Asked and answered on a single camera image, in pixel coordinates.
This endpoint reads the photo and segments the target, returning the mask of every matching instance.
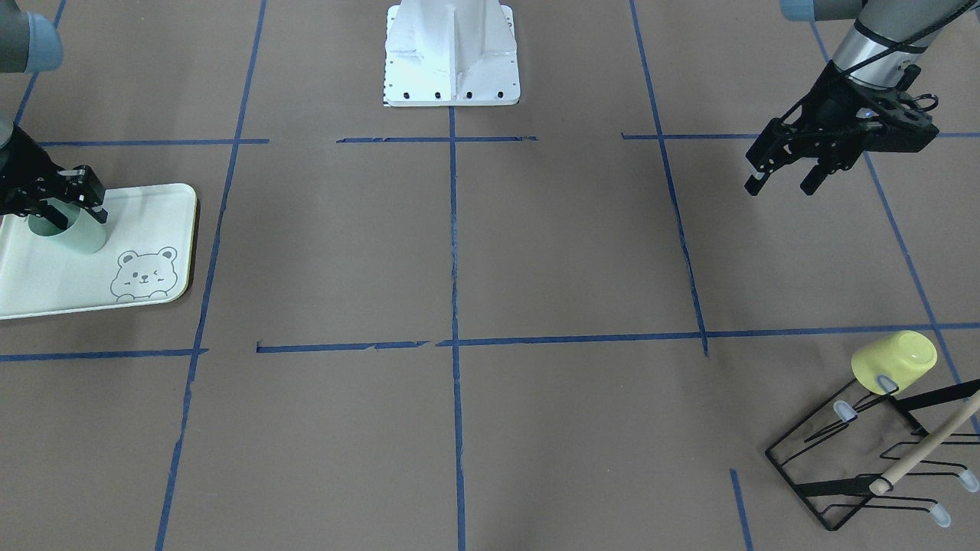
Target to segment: green cup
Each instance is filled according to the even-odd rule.
[[[61,229],[41,217],[29,217],[27,227],[31,233],[83,255],[96,253],[106,244],[105,225],[92,218],[88,211],[58,199],[47,199],[47,202],[68,218],[68,229]]]

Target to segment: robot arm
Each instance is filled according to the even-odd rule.
[[[52,71],[62,62],[58,31],[37,14],[22,13],[14,0],[0,0],[0,73]],[[48,199],[75,204],[104,223],[97,210],[105,188],[88,167],[65,171],[18,126],[0,115],[0,215],[43,217],[60,229],[68,219]]]
[[[44,16],[0,0],[0,73],[54,71],[64,59],[58,30]]]
[[[857,19],[813,88],[771,120],[749,149],[749,193],[758,194],[770,175],[804,157],[816,159],[800,185],[812,195],[865,151],[921,151],[939,133],[928,113],[939,98],[907,93],[921,72],[915,62],[940,29],[977,1],[784,0],[789,19]],[[798,108],[800,115],[787,123]]]

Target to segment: wooden stick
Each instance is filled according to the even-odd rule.
[[[895,463],[888,471],[882,475],[885,479],[882,480],[878,478],[871,483],[870,489],[874,495],[884,495],[885,492],[892,489],[892,486],[898,483],[903,476],[907,475],[920,461],[926,458],[933,450],[939,447],[950,437],[950,434],[971,415],[975,414],[980,410],[980,392],[977,392],[970,397],[969,400],[963,403],[963,405],[956,410],[948,419],[946,419],[943,424],[936,429],[935,432],[930,432],[928,436],[922,439],[921,442],[915,444],[908,453],[906,453],[902,459]]]

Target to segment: blue tape line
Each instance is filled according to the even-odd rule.
[[[749,531],[749,518],[745,514],[745,501],[742,499],[742,485],[738,481],[738,471],[729,469],[732,476],[732,490],[735,492],[735,503],[738,505],[738,518],[742,523],[742,537],[745,539],[746,551],[754,551],[752,533]]]
[[[140,147],[153,145],[264,145],[269,140],[263,139],[142,139],[120,141],[42,141],[41,147]]]
[[[732,338],[732,337],[753,337],[753,336],[793,336],[793,335],[821,335],[821,334],[849,334],[849,333],[885,333],[901,330],[932,330],[932,326],[927,324],[913,324],[908,326],[852,326],[852,327],[800,327],[791,329],[748,329],[733,331],[708,331],[709,338]]]
[[[962,324],[939,324],[943,330],[980,329],[980,322]],[[727,331],[707,331],[712,338],[744,338],[760,336],[794,336],[794,335],[827,335],[827,334],[860,334],[887,333],[901,330],[930,331],[929,324],[905,324],[889,326],[844,326],[844,327],[791,327],[783,329],[743,329]],[[697,331],[664,332],[664,333],[623,333],[623,334],[592,334],[592,335],[560,335],[560,336],[516,336],[497,338],[452,338],[435,344],[439,348],[447,348],[458,343],[462,346],[508,346],[512,344],[565,344],[576,342],[629,342],[645,340],[687,340],[700,339]],[[370,348],[420,348],[431,341],[394,341],[394,342],[364,342],[339,344],[309,344],[291,346],[257,346],[260,354],[276,354],[284,352],[332,352],[342,350],[368,350]]]
[[[350,137],[350,138],[338,139],[337,143],[449,143],[452,141],[456,141],[456,142],[538,141],[538,138],[537,136]]]
[[[698,285],[694,281],[694,267],[691,266],[691,253],[687,250],[687,237],[684,235],[684,223],[681,221],[680,205],[677,203],[677,191],[674,188],[673,173],[670,170],[670,159],[667,157],[667,144],[663,140],[661,115],[657,109],[657,96],[654,94],[654,82],[650,77],[650,66],[647,63],[647,49],[643,45],[643,34],[640,32],[640,19],[636,15],[635,0],[629,0],[629,9],[633,15],[633,29],[636,31],[636,44],[640,49],[640,63],[643,65],[643,75],[647,80],[647,92],[650,94],[650,108],[654,112],[654,126],[657,128],[657,136],[660,137],[658,143],[661,147],[663,171],[666,173],[667,189],[670,192],[670,203],[673,206],[674,217],[677,219],[677,234],[680,237],[680,248],[684,253],[684,262],[687,264],[687,277],[691,283],[691,298],[694,301],[694,313],[698,318],[698,330],[701,332],[701,346],[704,348],[705,356],[708,356],[708,336],[705,330],[705,318],[701,312],[701,300],[698,298]]]
[[[460,256],[457,209],[456,108],[449,108],[449,202],[453,251],[453,409],[456,429],[456,534],[466,551],[466,490],[463,477],[463,389],[460,385]]]
[[[538,136],[470,136],[454,137],[457,142],[488,142],[488,141],[538,141]]]
[[[58,4],[58,12],[55,14],[55,20],[51,22],[54,24],[55,28],[61,24],[61,16],[65,13],[65,3],[67,0],[62,0]],[[21,98],[21,106],[17,109],[17,114],[14,116],[14,124],[21,125],[21,119],[24,118],[24,111],[27,109],[27,101],[30,99],[30,94],[34,92],[34,85],[37,84],[37,77],[40,73],[35,73],[30,76],[30,82],[27,83],[27,90],[24,91],[24,97]]]
[[[939,324],[939,328],[943,330],[949,329],[980,329],[980,323],[968,323],[968,324]]]
[[[173,503],[173,489],[176,486],[177,469],[180,466],[180,453],[183,448],[184,435],[187,432],[187,417],[190,413],[191,385],[197,375],[197,364],[200,354],[201,343],[204,340],[204,326],[208,318],[208,306],[211,301],[211,289],[215,283],[215,269],[218,265],[218,253],[221,248],[221,225],[224,221],[224,211],[227,208],[228,193],[231,190],[231,182],[235,174],[235,164],[238,160],[238,145],[242,137],[242,127],[245,126],[245,113],[248,109],[249,90],[252,87],[252,76],[255,73],[255,63],[259,57],[259,44],[262,40],[262,27],[266,18],[266,2],[262,0],[259,7],[259,20],[255,27],[255,38],[252,42],[252,57],[249,60],[248,74],[245,76],[245,87],[242,91],[241,105],[238,108],[238,125],[235,128],[235,143],[231,146],[231,158],[228,161],[228,172],[224,179],[224,193],[221,196],[221,206],[218,214],[218,223],[215,228],[215,240],[211,248],[211,264],[208,266],[208,278],[204,286],[204,300],[201,302],[201,320],[197,326],[197,333],[194,337],[194,353],[190,357],[190,365],[187,369],[187,383],[184,386],[183,410],[180,417],[180,436],[173,446],[171,456],[171,469],[167,477],[167,492],[164,494],[164,507],[160,514],[160,527],[157,530],[157,543],[155,550],[163,551],[164,542],[167,539],[167,526],[170,522],[171,505]]]
[[[207,352],[207,348],[201,349],[201,354]],[[72,352],[55,354],[4,354],[0,356],[0,362],[50,362],[58,360],[109,360],[114,358],[152,358],[158,356],[190,356],[193,354],[190,348],[173,350],[124,350],[107,352]]]
[[[816,45],[820,47],[820,55],[823,56],[823,63],[829,63],[830,55],[827,54],[827,48],[823,45],[823,38],[820,36],[820,31],[816,28],[816,23],[809,22],[809,28],[813,31],[813,36],[816,37]]]
[[[447,143],[448,137],[353,137],[338,139],[337,143]]]
[[[625,140],[655,139],[756,139],[758,134],[621,134]]]
[[[629,342],[642,340],[681,340],[701,338],[699,332],[676,333],[636,333],[636,334],[597,334],[569,336],[524,336],[505,338],[464,338],[456,341],[460,346],[502,346],[511,344],[564,344],[572,342]],[[444,340],[436,346],[453,345],[453,340]]]
[[[292,346],[256,345],[257,354],[287,354],[294,352],[338,352],[342,350],[392,350],[398,348],[420,348],[427,340],[401,340],[393,342],[349,342],[343,344],[299,344]]]
[[[864,161],[867,163],[868,170],[871,171],[871,179],[874,181],[874,187],[878,191],[878,198],[881,199],[881,204],[885,208],[885,214],[888,215],[888,222],[892,225],[892,232],[895,234],[895,238],[899,242],[899,248],[902,250],[902,256],[906,259],[908,272],[911,274],[912,281],[915,283],[915,290],[918,291],[919,299],[922,301],[923,308],[925,308],[926,316],[929,317],[929,325],[932,327],[933,332],[936,333],[936,340],[939,341],[940,350],[943,352],[943,357],[946,358],[946,364],[950,368],[950,373],[953,374],[953,380],[956,382],[956,384],[960,384],[962,379],[959,378],[959,372],[956,370],[956,364],[953,363],[953,356],[950,354],[950,349],[946,345],[946,338],[943,337],[943,332],[940,329],[939,322],[936,320],[936,315],[933,313],[932,306],[929,304],[929,299],[926,297],[925,287],[922,285],[922,280],[919,278],[918,271],[915,269],[915,263],[912,261],[912,257],[908,253],[906,241],[902,237],[902,232],[899,230],[899,224],[895,220],[895,215],[892,213],[892,207],[888,204],[888,198],[885,197],[885,190],[882,188],[881,181],[878,179],[878,172],[874,170],[874,163],[871,162],[871,156],[864,153]]]

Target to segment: white tray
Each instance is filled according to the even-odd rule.
[[[27,219],[3,218],[0,320],[161,304],[187,290],[194,189],[185,183],[107,189],[104,207],[108,240],[91,255],[34,235]]]

